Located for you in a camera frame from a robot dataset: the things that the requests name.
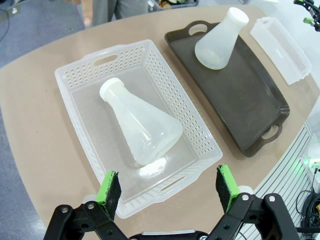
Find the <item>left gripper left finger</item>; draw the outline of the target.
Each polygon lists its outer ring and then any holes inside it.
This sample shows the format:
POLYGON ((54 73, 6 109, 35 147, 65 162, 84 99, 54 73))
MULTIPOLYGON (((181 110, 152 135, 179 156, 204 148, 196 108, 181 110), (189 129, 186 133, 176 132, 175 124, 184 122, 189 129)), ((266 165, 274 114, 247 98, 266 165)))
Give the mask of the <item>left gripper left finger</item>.
POLYGON ((100 240, 126 240, 114 222, 122 190, 118 172, 106 173, 95 200, 77 208, 62 204, 55 208, 48 225, 50 240, 81 240, 94 232, 100 240))

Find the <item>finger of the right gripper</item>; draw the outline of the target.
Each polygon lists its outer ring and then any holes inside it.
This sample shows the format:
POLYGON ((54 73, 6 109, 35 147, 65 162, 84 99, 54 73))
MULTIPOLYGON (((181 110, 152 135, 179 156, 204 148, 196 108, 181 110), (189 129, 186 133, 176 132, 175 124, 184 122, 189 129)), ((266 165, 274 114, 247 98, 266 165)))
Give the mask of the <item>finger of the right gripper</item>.
POLYGON ((319 11, 310 11, 311 17, 305 17, 303 22, 314 27, 316 31, 320 30, 320 12, 319 11))
POLYGON ((307 11, 320 11, 320 8, 315 5, 313 0, 294 0, 293 3, 304 7, 307 11))

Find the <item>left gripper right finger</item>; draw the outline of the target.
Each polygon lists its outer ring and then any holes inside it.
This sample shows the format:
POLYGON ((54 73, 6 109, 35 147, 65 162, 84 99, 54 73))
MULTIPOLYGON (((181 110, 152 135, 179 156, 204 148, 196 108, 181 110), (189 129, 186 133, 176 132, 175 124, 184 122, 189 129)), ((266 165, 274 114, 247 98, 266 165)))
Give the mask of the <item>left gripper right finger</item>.
POLYGON ((208 234, 208 240, 234 240, 244 224, 255 225, 262 240, 298 240, 289 211, 277 193, 263 198, 241 192, 229 167, 217 168, 215 188, 224 215, 208 234))

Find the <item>person's right hand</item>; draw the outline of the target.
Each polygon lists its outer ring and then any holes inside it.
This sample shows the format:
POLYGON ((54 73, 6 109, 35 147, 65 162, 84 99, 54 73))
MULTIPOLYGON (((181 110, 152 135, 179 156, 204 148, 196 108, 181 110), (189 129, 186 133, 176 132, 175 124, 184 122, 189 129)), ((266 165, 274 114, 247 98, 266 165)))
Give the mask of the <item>person's right hand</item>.
POLYGON ((81 0, 83 23, 86 27, 90 26, 93 21, 93 0, 81 0))

